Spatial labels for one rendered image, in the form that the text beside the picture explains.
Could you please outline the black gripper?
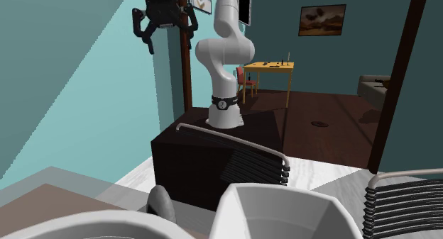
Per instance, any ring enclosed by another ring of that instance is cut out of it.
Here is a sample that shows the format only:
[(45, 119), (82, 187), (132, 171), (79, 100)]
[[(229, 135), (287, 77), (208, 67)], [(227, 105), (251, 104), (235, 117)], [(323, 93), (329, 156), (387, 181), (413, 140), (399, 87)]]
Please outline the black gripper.
[[(177, 0), (145, 0), (146, 12), (140, 9), (132, 9), (133, 33), (140, 38), (147, 46), (149, 53), (154, 54), (152, 34), (158, 26), (173, 27), (178, 26), (187, 33), (187, 41), (194, 37), (194, 32), (198, 29), (198, 22), (192, 5), (178, 6)], [(180, 21), (180, 13), (186, 14), (191, 20), (191, 25), (186, 26)], [(145, 30), (141, 30), (141, 21), (148, 17), (150, 19)]]

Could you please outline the red chair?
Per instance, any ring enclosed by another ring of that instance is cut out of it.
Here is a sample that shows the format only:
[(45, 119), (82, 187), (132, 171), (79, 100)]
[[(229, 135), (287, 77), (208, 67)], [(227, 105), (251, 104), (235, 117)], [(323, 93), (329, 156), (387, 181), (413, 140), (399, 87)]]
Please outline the red chair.
[(240, 91), (241, 86), (245, 85), (245, 86), (250, 86), (251, 88), (251, 95), (253, 95), (253, 93), (257, 93), (257, 81), (256, 80), (250, 80), (244, 79), (244, 71), (242, 67), (237, 67), (236, 68), (236, 76), (237, 76), (237, 84), (238, 84), (238, 89), (237, 92)]

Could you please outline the yellow table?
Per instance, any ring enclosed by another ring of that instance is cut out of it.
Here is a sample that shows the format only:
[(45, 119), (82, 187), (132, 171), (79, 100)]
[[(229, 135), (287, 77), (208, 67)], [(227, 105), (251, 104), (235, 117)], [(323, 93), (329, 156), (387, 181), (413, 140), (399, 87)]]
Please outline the yellow table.
[(256, 93), (258, 91), (258, 83), (260, 79), (260, 73), (281, 73), (281, 74), (288, 74), (288, 89), (286, 91), (286, 100), (285, 100), (285, 107), (287, 108), (289, 106), (289, 100), (290, 100), (290, 90), (291, 90), (291, 83), (292, 83), (292, 72), (294, 69), (295, 63), (290, 61), (290, 53), (288, 53), (288, 58), (286, 61), (281, 60), (280, 62), (254, 62), (249, 65), (243, 66), (243, 84), (242, 84), (242, 103), (246, 103), (246, 73), (247, 72), (256, 72), (257, 73), (257, 80), (255, 81), (255, 84), (251, 86), (252, 94)]

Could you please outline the dark robot stand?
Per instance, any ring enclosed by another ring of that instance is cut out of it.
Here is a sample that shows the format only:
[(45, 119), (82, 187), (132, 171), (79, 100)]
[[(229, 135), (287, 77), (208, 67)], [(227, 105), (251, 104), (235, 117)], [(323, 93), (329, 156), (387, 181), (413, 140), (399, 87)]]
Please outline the dark robot stand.
[(282, 151), (280, 135), (272, 111), (247, 111), (244, 125), (216, 129), (207, 124), (208, 110), (193, 108), (185, 112), (151, 142), (155, 182), (175, 201), (215, 211), (230, 185), (220, 179), (232, 152), (226, 146), (186, 135), (175, 130), (187, 123), (241, 138), (270, 149)]

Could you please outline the grey oblong object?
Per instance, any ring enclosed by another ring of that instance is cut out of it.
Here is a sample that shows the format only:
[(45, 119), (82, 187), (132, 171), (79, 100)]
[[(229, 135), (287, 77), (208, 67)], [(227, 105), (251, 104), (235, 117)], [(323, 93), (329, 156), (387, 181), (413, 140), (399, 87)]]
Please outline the grey oblong object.
[(148, 195), (146, 213), (160, 216), (165, 220), (176, 223), (175, 209), (165, 187), (155, 185), (151, 189)]

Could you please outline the white round bowl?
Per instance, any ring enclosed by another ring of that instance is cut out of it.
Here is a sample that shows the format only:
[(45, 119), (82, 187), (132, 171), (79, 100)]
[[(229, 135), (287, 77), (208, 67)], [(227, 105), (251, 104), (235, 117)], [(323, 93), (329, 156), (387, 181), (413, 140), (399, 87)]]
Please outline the white round bowl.
[(0, 239), (195, 239), (159, 216), (127, 210), (76, 213), (20, 229)]

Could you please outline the beige sofa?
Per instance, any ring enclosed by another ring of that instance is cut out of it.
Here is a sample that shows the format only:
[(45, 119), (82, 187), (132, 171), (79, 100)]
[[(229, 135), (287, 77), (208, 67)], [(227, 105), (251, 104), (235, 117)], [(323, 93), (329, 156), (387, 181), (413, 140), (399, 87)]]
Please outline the beige sofa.
[(390, 80), (390, 75), (361, 75), (357, 95), (365, 99), (375, 109), (382, 110), (387, 88), (383, 85)]

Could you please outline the white angular bowl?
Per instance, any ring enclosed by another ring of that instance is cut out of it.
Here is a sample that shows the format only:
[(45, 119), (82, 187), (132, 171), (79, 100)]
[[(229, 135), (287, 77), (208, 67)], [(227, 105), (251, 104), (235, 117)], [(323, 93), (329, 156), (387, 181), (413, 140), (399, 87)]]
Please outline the white angular bowl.
[(209, 239), (363, 239), (340, 201), (274, 184), (230, 184)]

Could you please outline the white framed wall picture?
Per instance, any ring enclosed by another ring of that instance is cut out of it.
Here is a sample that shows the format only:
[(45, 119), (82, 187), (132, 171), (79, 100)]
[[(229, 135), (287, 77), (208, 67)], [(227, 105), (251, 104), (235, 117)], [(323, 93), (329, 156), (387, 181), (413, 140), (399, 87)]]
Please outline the white framed wall picture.
[(194, 9), (198, 11), (212, 14), (212, 0), (188, 0)]

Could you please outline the brown landscape wall picture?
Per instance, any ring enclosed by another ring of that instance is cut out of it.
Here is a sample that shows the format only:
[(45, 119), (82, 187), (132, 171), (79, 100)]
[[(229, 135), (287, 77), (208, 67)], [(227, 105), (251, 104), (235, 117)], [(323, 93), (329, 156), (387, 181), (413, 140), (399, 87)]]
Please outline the brown landscape wall picture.
[(299, 36), (338, 36), (342, 34), (346, 4), (303, 6)]

